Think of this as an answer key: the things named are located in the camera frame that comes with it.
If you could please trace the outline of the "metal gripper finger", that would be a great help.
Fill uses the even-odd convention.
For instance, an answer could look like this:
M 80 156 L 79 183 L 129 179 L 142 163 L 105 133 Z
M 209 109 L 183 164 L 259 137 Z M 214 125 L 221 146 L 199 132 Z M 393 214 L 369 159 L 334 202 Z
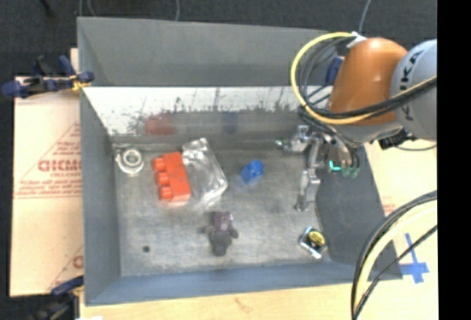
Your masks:
M 278 138 L 277 148 L 289 153 L 302 153 L 310 143 L 308 125 L 298 125 L 288 138 Z
M 310 205 L 315 205 L 320 184 L 321 179 L 318 178 L 316 169 L 304 169 L 302 171 L 300 176 L 300 191 L 294 205 L 296 211 L 303 212 L 306 211 Z

